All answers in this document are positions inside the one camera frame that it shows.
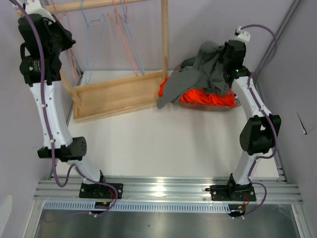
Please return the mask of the bright orange shorts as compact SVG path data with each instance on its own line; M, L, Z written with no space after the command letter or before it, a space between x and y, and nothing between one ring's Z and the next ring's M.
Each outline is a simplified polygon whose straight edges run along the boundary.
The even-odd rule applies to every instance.
M163 97L164 95L164 89L165 85L169 81L170 78L175 78L175 76L167 77L163 83L160 84L160 89L158 91L159 98ZM229 91L224 97L221 97L217 94L207 94L203 91L203 89L190 89L189 91L186 91L178 101L177 103L185 103L185 104L197 104L197 105L204 105L204 106L217 106L217 107L236 107L238 106L238 102L236 101L236 95ZM162 108L165 105L161 102L161 100L158 100L156 107Z

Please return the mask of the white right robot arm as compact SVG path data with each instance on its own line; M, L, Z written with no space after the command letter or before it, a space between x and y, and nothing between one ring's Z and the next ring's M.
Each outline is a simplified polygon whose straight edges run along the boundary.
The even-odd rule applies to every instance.
M223 77L239 98L247 122L240 133L243 150L238 166L232 174L235 183L226 188L227 196L237 200L244 194L242 185L250 184L253 170L261 159L271 159L277 151L277 136L281 126L279 115L273 115L255 89L253 76L243 66L246 44L229 40L224 45Z

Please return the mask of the dark olive green shorts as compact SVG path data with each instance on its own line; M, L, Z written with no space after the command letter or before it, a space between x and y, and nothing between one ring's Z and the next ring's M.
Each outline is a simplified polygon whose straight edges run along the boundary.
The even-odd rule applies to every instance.
M188 66L192 67L194 65L195 60L196 60L196 57L190 57L184 60L180 65L181 69L184 69L185 67L188 67Z

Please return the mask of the blue hanger of olive shorts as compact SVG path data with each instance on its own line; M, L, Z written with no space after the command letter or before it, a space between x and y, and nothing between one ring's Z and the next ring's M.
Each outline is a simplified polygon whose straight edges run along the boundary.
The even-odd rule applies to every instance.
M129 49L130 52L132 53L134 63L136 64L137 70L142 74L145 75L145 70L143 67L142 60L140 58L138 48L135 44L134 41L134 36L128 21L128 16L127 16L127 1L126 0L121 0L120 1L121 6L122 6L122 12L123 12L123 17L121 17L121 24L123 25L123 29L125 32L125 36L128 41Z

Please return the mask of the blue hanger of patterned shorts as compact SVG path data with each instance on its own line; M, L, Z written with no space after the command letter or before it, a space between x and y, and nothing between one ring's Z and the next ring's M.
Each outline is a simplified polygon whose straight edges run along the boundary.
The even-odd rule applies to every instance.
M89 85L92 73L96 69L99 60L101 46L106 30L106 16L102 13L98 18L89 20L84 12L84 0L80 1L80 11L86 25L86 50L85 64L87 74L85 76L85 84Z

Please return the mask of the pink hanger of orange shorts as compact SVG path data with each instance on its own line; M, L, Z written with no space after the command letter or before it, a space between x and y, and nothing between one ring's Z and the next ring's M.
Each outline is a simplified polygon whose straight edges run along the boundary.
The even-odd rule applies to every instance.
M114 13L115 13L115 18L116 22L118 25L122 27L122 29L125 29L125 26L128 24L128 17L127 17L127 1L126 0L120 0L119 3L122 6L122 14L119 13L118 8L117 8L117 1L113 0L113 5L114 5Z

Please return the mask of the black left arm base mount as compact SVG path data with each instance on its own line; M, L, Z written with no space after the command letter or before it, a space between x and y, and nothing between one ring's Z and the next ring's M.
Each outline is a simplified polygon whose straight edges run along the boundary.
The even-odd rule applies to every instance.
M122 183L110 183L118 193L117 198L121 199L123 194L123 184ZM80 198L90 198L90 199L111 199L115 195L114 190L108 186L98 185L98 184L81 184L79 191Z

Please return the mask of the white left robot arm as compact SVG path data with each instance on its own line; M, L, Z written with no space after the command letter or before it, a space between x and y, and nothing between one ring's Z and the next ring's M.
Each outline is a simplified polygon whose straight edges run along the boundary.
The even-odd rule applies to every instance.
M20 72L35 99L44 142L38 150L41 159L50 159L52 167L61 161L69 164L91 185L96 198L107 194L107 185L101 170L87 157L87 142L83 136L72 137L64 118L61 101L60 53L70 49L75 40L55 18L32 13L18 19L18 29L24 39L20 46Z

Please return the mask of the grey shorts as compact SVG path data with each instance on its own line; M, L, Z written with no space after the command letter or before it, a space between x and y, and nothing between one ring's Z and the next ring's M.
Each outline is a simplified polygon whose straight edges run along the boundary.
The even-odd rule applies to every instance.
M169 79L165 85L163 97L158 100L161 100L164 103L163 105L168 103L174 104L174 101L178 101L186 91L194 88L206 89L208 94L215 94L213 86L209 86L209 77L206 75L206 72L211 70L215 63L218 63L223 70L219 57L224 49L224 45L219 45L212 41L204 42L195 56L194 65L192 67L185 67L180 72L173 72L171 75L172 77L175 76L175 78Z

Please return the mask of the pink hanger of blue shorts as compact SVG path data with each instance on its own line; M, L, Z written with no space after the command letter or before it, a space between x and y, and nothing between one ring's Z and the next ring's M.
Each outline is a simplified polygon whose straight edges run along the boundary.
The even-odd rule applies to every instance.
M109 19L110 25L112 27L112 30L114 31L114 34L118 40L118 42L121 44L122 50L127 57L127 60L130 63L130 66L132 67L132 71L134 72L135 76L138 76L138 67L135 62L134 54L132 53L131 46L129 44L128 38L126 36L126 33L124 31L123 25L118 17L113 17L111 14L107 14L107 17Z

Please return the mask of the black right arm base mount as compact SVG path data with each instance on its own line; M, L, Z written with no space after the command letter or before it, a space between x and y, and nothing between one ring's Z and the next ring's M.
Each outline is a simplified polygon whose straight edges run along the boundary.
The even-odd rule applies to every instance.
M250 182L238 184L230 174L226 185L211 185L205 188L211 194L212 201L239 201L243 202L247 198L251 202L256 201L256 194Z

